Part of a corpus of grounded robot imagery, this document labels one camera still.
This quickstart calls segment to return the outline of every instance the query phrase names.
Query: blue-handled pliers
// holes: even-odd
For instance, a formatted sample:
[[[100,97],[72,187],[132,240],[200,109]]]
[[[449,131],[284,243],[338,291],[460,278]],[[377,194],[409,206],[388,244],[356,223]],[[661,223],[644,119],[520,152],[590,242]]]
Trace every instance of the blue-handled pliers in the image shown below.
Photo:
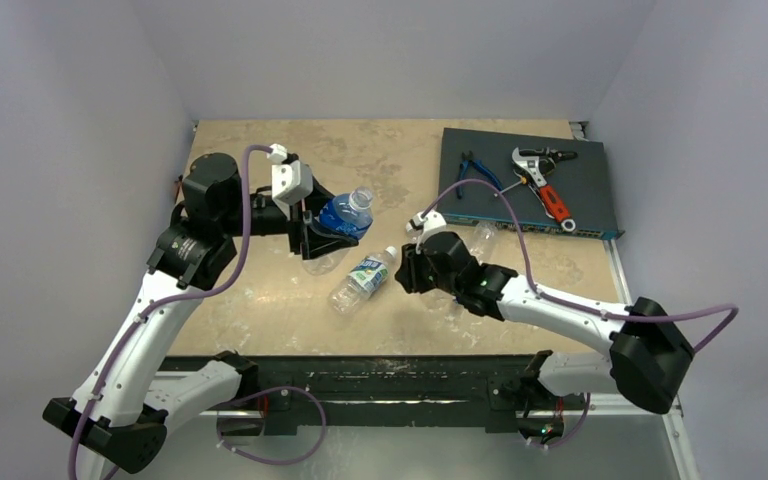
[[[472,150],[461,152],[461,168],[458,170],[458,181],[461,181],[466,177],[466,171],[469,170],[470,165],[475,167],[475,169],[478,170],[478,173],[487,177],[487,180],[490,180],[490,183],[492,183],[494,187],[499,190],[502,189],[502,182],[499,181],[499,178],[485,167],[484,164],[481,163],[481,160],[475,158],[475,155],[472,154]],[[455,194],[459,199],[463,198],[463,187],[458,186],[455,189]]]

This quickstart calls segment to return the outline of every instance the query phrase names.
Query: wooden table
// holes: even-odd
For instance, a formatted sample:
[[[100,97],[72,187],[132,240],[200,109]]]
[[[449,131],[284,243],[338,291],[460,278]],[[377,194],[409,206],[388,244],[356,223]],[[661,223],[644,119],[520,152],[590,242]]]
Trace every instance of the wooden table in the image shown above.
[[[227,292],[206,300],[184,326],[170,354],[243,355],[513,354],[538,350],[586,351],[554,333],[451,309],[430,311],[419,295],[386,282],[354,317],[326,303],[331,289],[368,252],[406,242],[404,225],[437,194],[444,127],[572,138],[561,120],[241,120],[202,121],[191,162],[210,152],[239,158],[251,143],[280,143],[298,153],[330,191],[373,189],[375,223],[332,273],[307,274],[289,254],[285,236],[254,237],[242,276]],[[261,153],[251,162],[252,188],[270,181]],[[469,229],[453,228],[463,238]],[[491,263],[522,271],[512,232],[500,232]],[[617,301],[610,258],[601,241],[530,234],[535,278],[548,286]],[[232,267],[226,269],[227,275]]]

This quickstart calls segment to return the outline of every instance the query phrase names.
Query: beige table surface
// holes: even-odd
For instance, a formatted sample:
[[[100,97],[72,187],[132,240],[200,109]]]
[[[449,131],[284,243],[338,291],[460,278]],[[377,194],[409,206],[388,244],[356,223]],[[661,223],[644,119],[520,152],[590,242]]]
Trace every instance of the beige table surface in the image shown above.
[[[224,152],[239,158],[251,143],[280,143],[298,153],[334,193],[373,189],[375,222],[358,248],[330,274],[313,277],[289,254],[285,236],[254,237],[237,283],[205,300],[182,329],[173,355],[504,354],[538,350],[585,351],[552,332],[480,318],[462,309],[429,310],[419,295],[387,281],[353,317],[326,303],[331,289],[367,252],[406,242],[404,225],[436,197],[444,127],[572,138],[561,120],[240,120],[202,121],[190,153]],[[252,188],[269,184],[262,153],[251,162]],[[453,228],[463,238],[469,229]],[[522,271],[513,232],[500,232],[491,263]],[[586,297],[617,301],[610,260],[601,241],[529,234],[535,278]],[[231,271],[229,266],[220,282]]]

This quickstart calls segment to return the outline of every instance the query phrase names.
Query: bottle label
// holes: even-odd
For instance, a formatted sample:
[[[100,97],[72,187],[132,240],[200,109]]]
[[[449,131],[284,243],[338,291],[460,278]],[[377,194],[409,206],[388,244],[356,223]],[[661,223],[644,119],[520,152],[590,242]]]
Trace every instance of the bottle label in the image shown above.
[[[366,235],[366,231],[372,226],[372,224],[369,224],[363,228],[358,228],[357,225],[343,220],[337,215],[337,211],[334,209],[334,202],[331,201],[326,203],[325,206],[322,207],[322,211],[319,212],[319,223],[329,230],[345,233],[358,240],[363,238],[363,236]]]
[[[349,272],[349,278],[357,282],[360,288],[371,295],[378,290],[388,273],[386,265],[367,258]]]

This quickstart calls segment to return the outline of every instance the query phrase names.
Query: wall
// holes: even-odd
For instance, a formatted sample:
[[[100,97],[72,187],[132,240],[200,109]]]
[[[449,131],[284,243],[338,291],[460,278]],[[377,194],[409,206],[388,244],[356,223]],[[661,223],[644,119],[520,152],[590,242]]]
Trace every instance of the wall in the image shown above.
[[[65,478],[43,407],[133,302],[190,127],[126,0],[0,0],[0,478]]]
[[[654,0],[134,0],[194,118],[590,116]]]
[[[591,133],[633,293],[742,307],[681,391],[703,478],[768,478],[768,2],[659,1]]]

